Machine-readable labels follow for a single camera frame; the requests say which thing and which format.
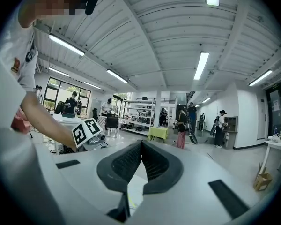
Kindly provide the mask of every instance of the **yellow-green tablecloth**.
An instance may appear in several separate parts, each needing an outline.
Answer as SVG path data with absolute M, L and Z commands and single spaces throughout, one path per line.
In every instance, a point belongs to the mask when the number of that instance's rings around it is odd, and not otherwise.
M 152 140 L 152 137 L 159 137 L 162 138 L 164 141 L 168 136 L 168 128 L 166 127 L 150 127 L 149 128 L 149 133 L 148 133 L 148 139 Z

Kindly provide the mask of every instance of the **baseboard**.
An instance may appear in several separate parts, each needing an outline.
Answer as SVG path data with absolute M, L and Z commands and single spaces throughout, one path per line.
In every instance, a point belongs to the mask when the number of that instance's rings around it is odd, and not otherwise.
M 234 149 L 234 150 L 240 150 L 240 149 L 246 149 L 246 148 L 255 148 L 255 147 L 258 147 L 258 146 L 265 145 L 265 143 L 266 143 L 266 142 L 263 142 L 263 143 L 256 144 L 256 145 L 252 145 L 252 146 L 248 146 L 248 147 L 240 147 L 240 148 L 233 147 L 233 149 Z

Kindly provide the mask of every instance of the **pink cloth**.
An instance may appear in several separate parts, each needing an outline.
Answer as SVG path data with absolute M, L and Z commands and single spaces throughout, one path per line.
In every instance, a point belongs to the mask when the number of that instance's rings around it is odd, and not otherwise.
M 31 126 L 32 125 L 28 121 L 25 113 L 19 108 L 15 114 L 11 127 L 16 131 L 27 134 L 30 131 Z
M 177 147 L 184 149 L 186 132 L 178 133 Z

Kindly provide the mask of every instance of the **white metal shelf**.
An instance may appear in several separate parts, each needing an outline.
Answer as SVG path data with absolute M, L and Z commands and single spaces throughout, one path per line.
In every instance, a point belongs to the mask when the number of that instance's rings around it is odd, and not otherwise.
M 129 120 L 129 119 L 122 119 L 122 121 L 134 123 L 134 124 L 145 126 L 145 127 L 150 127 L 150 124 L 148 124 L 148 123 L 132 121 L 132 120 Z
M 143 135 L 148 135 L 147 131 L 135 131 L 135 129 L 133 129 L 133 128 L 131 128 L 131 129 L 122 128 L 121 130 L 126 130 L 126 131 L 129 131 L 129 132 L 139 133 L 139 134 L 143 134 Z
M 148 100 L 130 100 L 130 101 L 124 101 L 127 103 L 143 103 L 143 104 L 153 104 L 153 101 Z
M 124 108 L 127 108 L 127 109 L 135 109 L 135 110 L 148 110 L 148 111 L 151 111 L 152 109 L 150 108 L 139 108 L 139 107 L 124 107 Z
M 131 117 L 139 117 L 139 118 L 151 118 L 151 117 L 145 117 L 145 116 L 139 116 L 139 115 L 132 115 L 132 114 L 122 114 L 124 116 L 131 116 Z

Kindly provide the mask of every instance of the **white column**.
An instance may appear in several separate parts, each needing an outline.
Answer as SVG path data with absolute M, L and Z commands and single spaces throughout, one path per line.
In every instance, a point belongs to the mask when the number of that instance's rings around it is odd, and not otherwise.
M 161 91 L 159 90 L 156 93 L 154 127 L 158 127 L 159 126 L 160 101 L 161 101 Z

